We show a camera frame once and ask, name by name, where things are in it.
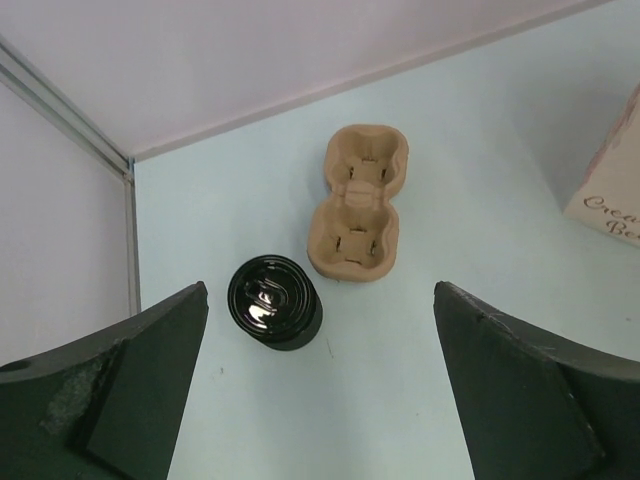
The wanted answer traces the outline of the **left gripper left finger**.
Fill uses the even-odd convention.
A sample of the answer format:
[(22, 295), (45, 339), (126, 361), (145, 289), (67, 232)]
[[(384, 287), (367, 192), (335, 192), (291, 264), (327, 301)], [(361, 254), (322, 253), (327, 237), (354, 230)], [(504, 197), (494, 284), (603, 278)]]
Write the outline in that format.
[(165, 479), (207, 322), (197, 282), (1, 368), (4, 479)]

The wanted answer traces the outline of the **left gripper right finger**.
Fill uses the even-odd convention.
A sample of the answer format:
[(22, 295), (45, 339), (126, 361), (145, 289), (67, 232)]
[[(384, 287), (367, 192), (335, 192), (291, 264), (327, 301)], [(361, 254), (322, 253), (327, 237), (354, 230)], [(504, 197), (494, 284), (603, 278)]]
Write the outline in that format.
[(434, 316), (475, 478), (638, 478), (638, 362), (450, 282), (435, 286)]

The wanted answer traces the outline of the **beige paper takeout bag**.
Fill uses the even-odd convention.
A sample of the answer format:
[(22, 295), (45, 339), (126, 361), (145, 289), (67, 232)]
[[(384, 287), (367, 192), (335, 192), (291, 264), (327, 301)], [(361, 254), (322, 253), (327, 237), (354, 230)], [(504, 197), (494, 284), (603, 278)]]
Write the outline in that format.
[(639, 90), (634, 89), (564, 208), (576, 220), (639, 245)]

